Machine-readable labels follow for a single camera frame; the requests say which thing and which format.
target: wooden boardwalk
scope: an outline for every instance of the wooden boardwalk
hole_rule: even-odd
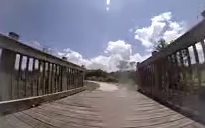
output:
[[[205,128],[128,89],[84,91],[0,117],[0,128]]]

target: cumulus cloud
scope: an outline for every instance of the cumulus cloud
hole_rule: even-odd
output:
[[[139,40],[144,47],[150,49],[149,51],[161,38],[171,42],[185,32],[184,23],[172,21],[171,12],[154,16],[151,21],[150,26],[135,31],[135,39]]]
[[[121,68],[133,70],[136,64],[133,62],[141,62],[150,56],[141,56],[139,53],[132,54],[132,46],[123,40],[108,42],[103,55],[90,59],[83,58],[80,53],[71,49],[63,49],[58,52],[58,55],[67,57],[73,63],[85,65],[88,69],[102,69],[108,72],[117,71]]]
[[[163,38],[170,42],[184,33],[183,22],[172,21],[171,12],[162,13],[151,18],[151,25],[137,28],[135,39],[145,47],[144,53],[153,51],[156,42]],[[40,47],[37,42],[32,42],[33,47]],[[141,62],[151,54],[141,55],[133,53],[132,45],[123,41],[110,41],[102,55],[93,58],[84,58],[81,53],[71,49],[53,50],[58,57],[67,57],[68,61],[84,65],[88,69],[102,69],[108,72],[117,70],[135,69],[136,62]]]

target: wooden railing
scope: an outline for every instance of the wooden railing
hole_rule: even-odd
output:
[[[205,19],[137,64],[139,90],[205,120]]]
[[[83,86],[85,69],[0,34],[0,101]]]

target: sky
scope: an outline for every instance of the sky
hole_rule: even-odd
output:
[[[202,20],[205,0],[0,0],[0,33],[90,69],[142,62]]]

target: tree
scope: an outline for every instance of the tree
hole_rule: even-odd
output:
[[[162,49],[166,48],[168,46],[168,43],[164,39],[160,39],[158,41],[158,44],[155,46],[156,51],[161,51]]]

